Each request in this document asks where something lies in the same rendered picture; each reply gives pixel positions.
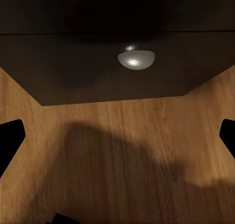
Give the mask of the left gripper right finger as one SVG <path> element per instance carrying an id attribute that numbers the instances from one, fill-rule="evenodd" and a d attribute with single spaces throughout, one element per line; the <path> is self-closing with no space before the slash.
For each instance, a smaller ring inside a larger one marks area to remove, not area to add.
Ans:
<path id="1" fill-rule="evenodd" d="M 224 119 L 219 136 L 235 158 L 235 121 Z"/>

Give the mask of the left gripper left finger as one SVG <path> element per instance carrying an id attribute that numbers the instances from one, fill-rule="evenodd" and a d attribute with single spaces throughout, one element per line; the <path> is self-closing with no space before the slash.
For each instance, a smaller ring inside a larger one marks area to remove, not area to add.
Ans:
<path id="1" fill-rule="evenodd" d="M 25 129 L 21 119 L 0 124 L 0 178 L 24 139 Z"/>

